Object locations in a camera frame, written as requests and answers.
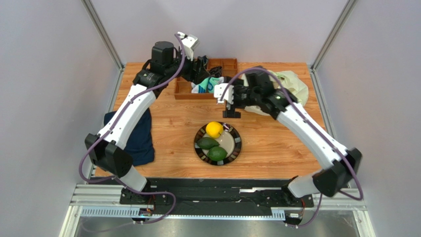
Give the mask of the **yellow fake lemon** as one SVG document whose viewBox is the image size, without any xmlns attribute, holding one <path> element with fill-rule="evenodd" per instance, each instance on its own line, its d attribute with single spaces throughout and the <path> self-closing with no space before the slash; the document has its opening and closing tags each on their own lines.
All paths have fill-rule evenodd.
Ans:
<svg viewBox="0 0 421 237">
<path fill-rule="evenodd" d="M 206 125 L 206 133 L 211 138 L 218 138 L 223 134 L 223 126 L 221 123 L 211 121 Z"/>
</svg>

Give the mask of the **green fake avocado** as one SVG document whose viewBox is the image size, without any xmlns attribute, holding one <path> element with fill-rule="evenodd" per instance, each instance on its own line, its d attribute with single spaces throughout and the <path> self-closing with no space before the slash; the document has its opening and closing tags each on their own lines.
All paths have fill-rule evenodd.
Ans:
<svg viewBox="0 0 421 237">
<path fill-rule="evenodd" d="M 197 146 L 203 150 L 209 150 L 219 146 L 219 143 L 211 137 L 203 137 L 197 141 Z"/>
</svg>

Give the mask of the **green fake lime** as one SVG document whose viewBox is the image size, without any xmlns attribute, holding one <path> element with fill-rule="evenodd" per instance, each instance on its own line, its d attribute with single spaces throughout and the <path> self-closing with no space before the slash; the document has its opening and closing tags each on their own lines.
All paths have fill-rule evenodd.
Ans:
<svg viewBox="0 0 421 237">
<path fill-rule="evenodd" d="M 221 161 L 226 158 L 227 154 L 228 153 L 224 148 L 215 146 L 209 149 L 207 156 L 213 161 Z"/>
</svg>

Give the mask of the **pale green plastic bag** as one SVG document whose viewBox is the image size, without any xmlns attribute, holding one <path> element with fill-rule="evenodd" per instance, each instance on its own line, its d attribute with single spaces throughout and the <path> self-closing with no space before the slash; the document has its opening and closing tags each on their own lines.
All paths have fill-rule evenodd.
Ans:
<svg viewBox="0 0 421 237">
<path fill-rule="evenodd" d="M 289 92 L 291 92 L 298 100 L 300 104 L 303 106 L 307 103 L 308 97 L 309 97 L 309 89 L 308 86 L 299 79 L 298 75 L 294 73 L 293 71 L 281 71 L 281 72 L 274 72 L 271 70 L 272 74 L 276 75 L 278 80 L 281 82 L 282 86 L 287 89 Z M 246 75 L 243 74 L 240 79 L 243 80 L 244 86 L 249 86 Z M 278 89 L 281 88 L 279 84 L 274 80 L 272 77 L 270 77 L 271 82 L 274 85 L 274 88 Z M 249 113 L 255 113 L 262 116 L 270 116 L 270 114 L 264 113 L 260 107 L 258 106 L 246 106 L 244 108 L 246 112 Z"/>
</svg>

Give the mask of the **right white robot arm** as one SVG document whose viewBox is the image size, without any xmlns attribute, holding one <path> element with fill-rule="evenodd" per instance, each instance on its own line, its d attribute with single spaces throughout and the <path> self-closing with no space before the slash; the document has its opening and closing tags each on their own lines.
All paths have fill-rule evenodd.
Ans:
<svg viewBox="0 0 421 237">
<path fill-rule="evenodd" d="M 225 104 L 225 118 L 240 118 L 237 108 L 258 106 L 291 132 L 310 150 L 321 170 L 289 180 L 284 191 L 295 198 L 321 193 L 333 197 L 344 194 L 342 187 L 356 179 L 362 154 L 348 148 L 329 135 L 304 109 L 297 98 L 283 85 L 275 88 L 279 78 L 262 67 L 237 73 L 227 83 L 214 89 L 219 104 Z"/>
</svg>

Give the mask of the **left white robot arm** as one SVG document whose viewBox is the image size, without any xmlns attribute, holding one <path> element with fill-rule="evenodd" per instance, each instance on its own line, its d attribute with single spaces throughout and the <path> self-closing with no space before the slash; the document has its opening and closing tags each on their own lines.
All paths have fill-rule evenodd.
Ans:
<svg viewBox="0 0 421 237">
<path fill-rule="evenodd" d="M 171 81 L 181 77 L 199 83 L 209 76 L 203 58 L 194 57 L 198 40 L 188 36 L 178 41 L 179 48 L 168 41 L 155 43 L 151 59 L 136 74 L 123 104 L 98 133 L 85 138 L 87 153 L 80 165 L 88 158 L 135 194 L 152 192 L 147 189 L 146 177 L 134 167 L 131 155 L 124 151 L 133 129 Z"/>
</svg>

